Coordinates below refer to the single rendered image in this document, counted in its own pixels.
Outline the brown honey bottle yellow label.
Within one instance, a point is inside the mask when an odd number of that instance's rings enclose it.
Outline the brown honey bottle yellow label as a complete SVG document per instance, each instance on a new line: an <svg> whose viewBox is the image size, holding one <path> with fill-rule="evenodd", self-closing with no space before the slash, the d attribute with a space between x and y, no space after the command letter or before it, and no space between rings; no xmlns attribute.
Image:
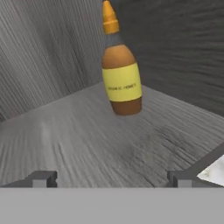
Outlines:
<svg viewBox="0 0 224 224"><path fill-rule="evenodd" d="M103 0L101 13L106 36L101 59L106 94L117 115L137 114L142 109L143 95L138 64L120 37L119 22L109 0Z"/></svg>

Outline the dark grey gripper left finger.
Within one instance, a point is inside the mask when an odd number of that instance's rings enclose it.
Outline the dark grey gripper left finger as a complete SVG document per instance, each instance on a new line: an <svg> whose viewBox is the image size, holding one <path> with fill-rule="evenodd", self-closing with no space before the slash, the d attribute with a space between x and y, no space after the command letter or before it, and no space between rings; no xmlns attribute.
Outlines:
<svg viewBox="0 0 224 224"><path fill-rule="evenodd" d="M24 179L4 185L16 188L47 188L57 187L58 173L56 171L34 171Z"/></svg>

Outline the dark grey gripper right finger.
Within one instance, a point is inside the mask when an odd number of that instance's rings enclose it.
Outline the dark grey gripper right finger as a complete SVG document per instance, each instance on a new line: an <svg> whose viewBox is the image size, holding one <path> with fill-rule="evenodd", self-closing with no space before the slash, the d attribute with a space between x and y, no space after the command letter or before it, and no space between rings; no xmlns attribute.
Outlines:
<svg viewBox="0 0 224 224"><path fill-rule="evenodd" d="M169 186L175 188L221 188L221 185L192 177L183 171L169 171L167 178L169 179Z"/></svg>

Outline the grey wooden cabinet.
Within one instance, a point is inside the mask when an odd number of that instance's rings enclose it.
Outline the grey wooden cabinet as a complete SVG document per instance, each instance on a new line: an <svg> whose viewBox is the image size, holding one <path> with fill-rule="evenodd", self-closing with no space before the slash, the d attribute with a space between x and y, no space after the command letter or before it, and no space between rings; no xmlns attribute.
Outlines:
<svg viewBox="0 0 224 224"><path fill-rule="evenodd" d="M224 0L110 0L143 82L116 115L102 0L0 0L0 186L158 187L224 143Z"/></svg>

